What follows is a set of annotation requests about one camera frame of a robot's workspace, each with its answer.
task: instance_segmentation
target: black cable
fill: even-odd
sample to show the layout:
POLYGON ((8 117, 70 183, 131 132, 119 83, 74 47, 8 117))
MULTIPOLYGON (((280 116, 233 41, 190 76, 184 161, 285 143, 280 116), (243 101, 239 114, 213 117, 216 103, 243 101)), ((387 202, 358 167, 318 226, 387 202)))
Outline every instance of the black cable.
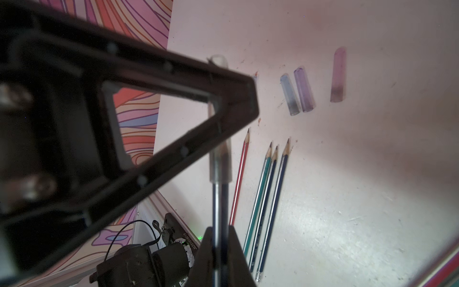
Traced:
POLYGON ((144 221, 144 220, 141 220, 141 219, 134 220, 134 221, 129 222, 129 223, 126 224, 125 226, 123 226, 123 228, 122 228, 120 231, 118 231, 118 233, 115 235, 115 237, 113 238, 112 242, 110 243, 110 246, 108 247, 107 253, 105 254, 104 261, 107 260, 108 253, 110 252, 110 249, 112 248, 112 245, 113 245, 113 243, 115 242, 115 239, 118 237, 118 235, 120 235, 120 233, 121 233, 126 227, 128 227, 128 225, 130 225, 130 224, 132 224, 132 223, 134 223, 134 222, 143 222, 143 223, 145 223, 146 225, 148 225, 148 227, 149 227, 149 228, 151 229, 151 231, 153 232, 153 235, 154 235, 155 241, 156 241, 156 245, 158 246, 158 242, 157 242, 157 239, 156 239, 156 235, 155 235, 155 232, 153 231, 153 228, 151 227, 151 225, 150 225, 148 222, 146 222, 146 221, 144 221))
POLYGON ((156 247, 157 247, 158 250, 159 250, 159 245, 158 245, 158 241, 159 241, 159 240, 156 238, 156 234, 155 234, 155 232, 153 231, 153 228, 151 228, 151 226, 150 226, 150 229, 151 229, 151 231, 153 232, 153 236, 155 237, 155 240, 145 243, 144 246, 151 246, 151 245, 154 245, 154 244, 156 243, 156 247))

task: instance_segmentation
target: pencil tip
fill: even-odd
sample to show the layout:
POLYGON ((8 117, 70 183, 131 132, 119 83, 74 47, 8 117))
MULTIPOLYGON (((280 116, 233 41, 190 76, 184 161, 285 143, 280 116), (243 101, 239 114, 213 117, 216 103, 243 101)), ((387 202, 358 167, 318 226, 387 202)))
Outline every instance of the pencil tip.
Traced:
POLYGON ((285 145, 284 152, 282 153, 282 155, 287 155, 289 153, 289 149, 290 149, 290 138, 287 140, 287 144, 285 145))
POLYGON ((273 142, 269 144, 268 151, 266 152, 266 158, 270 158, 272 156, 272 148, 271 146, 273 145, 273 142))
POLYGON ((276 149, 274 150, 273 153, 273 160, 277 159, 277 150, 279 149, 279 145, 276 146, 276 149))
POLYGON ((246 143, 249 143, 249 135, 250 135, 250 128, 249 128, 249 130, 248 130, 247 133, 246 133, 246 138, 244 139, 244 141, 245 141, 246 143))

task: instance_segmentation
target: red pencil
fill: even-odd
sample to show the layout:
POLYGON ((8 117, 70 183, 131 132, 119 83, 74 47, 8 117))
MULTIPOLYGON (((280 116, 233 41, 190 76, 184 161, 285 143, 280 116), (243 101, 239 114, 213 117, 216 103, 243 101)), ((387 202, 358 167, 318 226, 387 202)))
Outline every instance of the red pencil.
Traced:
POLYGON ((239 200, 239 191, 241 190, 242 175, 244 174, 244 166, 246 165, 247 149, 249 148, 249 132, 247 131, 244 144, 242 145, 241 163, 239 163, 239 171, 237 173, 236 188, 234 190, 233 206, 231 207, 231 214, 229 215, 229 225, 234 224, 236 217, 237 202, 239 200))

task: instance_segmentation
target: green pencil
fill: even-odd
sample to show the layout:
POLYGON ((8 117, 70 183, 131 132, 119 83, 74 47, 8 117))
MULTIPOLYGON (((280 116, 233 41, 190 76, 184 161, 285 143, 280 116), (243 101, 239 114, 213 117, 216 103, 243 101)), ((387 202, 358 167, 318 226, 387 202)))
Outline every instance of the green pencil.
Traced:
POLYGON ((287 160, 290 152, 290 139, 287 140, 282 158, 279 164, 279 173, 277 174, 276 187, 274 188, 273 203, 271 204, 271 211, 269 213, 268 225, 266 226, 266 234, 264 236, 263 248, 261 249, 260 262, 258 263, 257 273, 255 280, 260 282, 263 275, 264 264, 266 263, 266 255, 268 254, 269 242, 273 234, 274 219, 276 217, 277 206, 279 205, 280 190, 284 182, 285 168, 287 167, 287 160))
POLYGON ((264 194, 264 186, 266 185, 266 177, 268 175, 269 166, 271 164, 271 147, 273 143, 271 142, 266 152, 266 156, 263 162, 263 168, 260 177, 260 183, 258 184, 257 197, 255 198, 255 203, 253 204, 252 216, 250 217, 249 227, 247 229, 246 241, 244 242, 244 256, 246 257, 249 254, 249 248, 252 246, 250 241, 252 240, 252 234, 255 227, 255 223, 258 219, 258 212, 260 210, 260 204, 264 194))

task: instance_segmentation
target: black bracket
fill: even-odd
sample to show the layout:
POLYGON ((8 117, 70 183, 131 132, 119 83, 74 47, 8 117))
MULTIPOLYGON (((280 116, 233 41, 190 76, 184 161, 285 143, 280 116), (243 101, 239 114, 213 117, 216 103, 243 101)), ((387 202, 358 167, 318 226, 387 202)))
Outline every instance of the black bracket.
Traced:
MULTIPOLYGON (((36 158, 37 171, 58 186, 52 197, 1 215, 0 284, 50 268, 258 116, 249 76, 29 1, 0 0, 0 14, 0 81, 22 85, 34 97, 21 122, 34 148, 16 151, 23 157, 14 170, 26 170, 36 158), (215 115, 126 169, 111 102, 121 86, 208 102, 215 115)), ((2 125, 15 127, 19 118, 8 115, 2 125)), ((5 142, 15 133, 9 130, 0 135, 5 142)), ((17 176, 7 166, 0 181, 17 176)))
MULTIPOLYGON (((228 230, 228 265, 225 268, 228 268, 229 287, 256 287, 239 244, 236 230, 231 225, 228 230)), ((190 270, 185 287, 212 287, 212 275, 212 227, 208 227, 204 233, 195 259, 195 265, 190 270)))

